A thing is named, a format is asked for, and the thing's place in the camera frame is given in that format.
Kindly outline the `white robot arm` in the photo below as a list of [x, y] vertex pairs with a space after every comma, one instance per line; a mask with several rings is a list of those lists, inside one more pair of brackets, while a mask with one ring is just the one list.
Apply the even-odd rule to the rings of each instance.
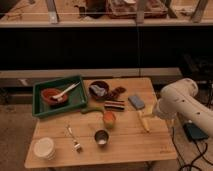
[[196, 82], [189, 78], [178, 80], [161, 89], [153, 114], [161, 119], [173, 119], [177, 113], [189, 118], [201, 129], [213, 132], [213, 111], [195, 99]]

